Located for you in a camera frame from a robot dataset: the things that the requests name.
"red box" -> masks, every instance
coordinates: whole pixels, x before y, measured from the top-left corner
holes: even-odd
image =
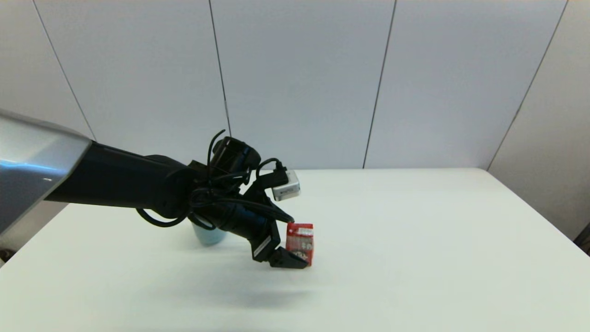
[[[287,224],[287,250],[305,259],[309,265],[313,260],[313,224]]]

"white wall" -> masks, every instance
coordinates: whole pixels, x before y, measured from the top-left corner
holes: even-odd
[[[393,1],[213,0],[232,134],[296,168],[362,168]]]
[[[590,222],[590,1],[569,1],[490,172],[574,238]]]
[[[487,168],[565,0],[398,0],[365,167]]]
[[[0,1],[0,108],[93,137],[32,1]]]
[[[184,163],[227,129],[207,0],[37,0],[96,139]]]

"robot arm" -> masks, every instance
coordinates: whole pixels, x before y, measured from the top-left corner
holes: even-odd
[[[246,143],[225,137],[211,141],[207,164],[183,165],[160,155],[140,156],[108,147],[46,123],[0,112],[0,233],[40,200],[131,207],[151,224],[170,227],[188,218],[246,238],[255,261],[304,268],[307,262],[278,247],[276,220],[293,218],[275,200],[295,196],[299,182],[277,159],[261,163]],[[251,173],[274,161],[272,173]],[[154,219],[152,210],[171,222]]]

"black cable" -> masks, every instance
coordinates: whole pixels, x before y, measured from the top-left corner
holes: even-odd
[[[207,151],[207,174],[208,174],[209,180],[211,179],[211,151],[213,151],[213,144],[215,143],[215,140],[224,132],[225,132],[225,129],[218,132],[215,136],[213,136],[211,143],[209,143],[209,150]]]
[[[156,220],[154,219],[152,216],[150,216],[147,212],[145,212],[145,210],[143,209],[135,209],[137,211],[137,213],[139,213],[139,215],[144,218],[148,223],[157,226],[157,227],[172,227],[172,226],[176,226],[177,224],[180,224],[181,221],[183,221],[187,215],[190,212],[190,209],[188,212],[183,213],[180,217],[174,219],[171,222],[161,222],[160,220]]]
[[[189,202],[191,207],[193,207],[195,209],[214,205],[216,203],[240,204],[244,207],[250,207],[252,209],[257,209],[257,210],[263,211],[264,213],[267,214],[268,217],[270,217],[272,219],[281,220],[281,221],[287,222],[287,223],[294,222],[293,217],[291,217],[290,215],[288,215],[284,211],[282,211],[276,207],[273,207],[273,206],[268,206],[268,205],[264,205],[264,204],[260,204],[260,203],[256,203],[256,202],[252,202],[252,201],[247,201],[247,200],[241,200],[238,198],[222,197],[222,198],[217,198],[217,199],[214,198],[214,199],[208,200],[208,201],[206,201],[206,200],[195,201],[195,198],[196,198],[196,195],[191,195],[191,200]]]
[[[276,162],[277,167],[279,167],[279,164],[281,163],[281,161],[278,160],[277,158],[269,158],[269,159],[261,162],[260,165],[258,165],[258,167],[256,168],[256,178],[258,178],[260,176],[260,170],[262,170],[262,168],[264,166],[270,164],[271,162]]]

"white table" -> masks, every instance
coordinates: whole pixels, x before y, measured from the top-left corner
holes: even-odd
[[[588,331],[590,259],[481,170],[299,171],[313,267],[71,204],[0,269],[0,330]],[[284,225],[280,224],[281,236]]]

